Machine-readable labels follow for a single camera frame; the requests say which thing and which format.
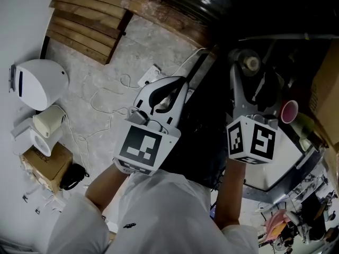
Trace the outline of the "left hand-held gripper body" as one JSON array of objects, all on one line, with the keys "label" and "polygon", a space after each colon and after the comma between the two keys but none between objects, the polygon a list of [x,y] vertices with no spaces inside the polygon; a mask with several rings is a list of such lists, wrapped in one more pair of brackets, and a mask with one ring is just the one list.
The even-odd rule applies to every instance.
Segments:
[{"label": "left hand-held gripper body", "polygon": [[119,122],[113,163],[122,173],[152,176],[180,136],[179,129],[138,108],[131,108],[128,117]]}]

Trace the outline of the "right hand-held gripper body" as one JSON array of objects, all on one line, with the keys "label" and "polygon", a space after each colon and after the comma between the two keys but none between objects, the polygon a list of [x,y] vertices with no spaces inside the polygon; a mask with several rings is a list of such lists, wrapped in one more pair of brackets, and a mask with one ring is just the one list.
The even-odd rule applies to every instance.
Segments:
[{"label": "right hand-held gripper body", "polygon": [[252,165],[273,161],[278,147],[278,130],[240,116],[227,126],[228,157]]}]

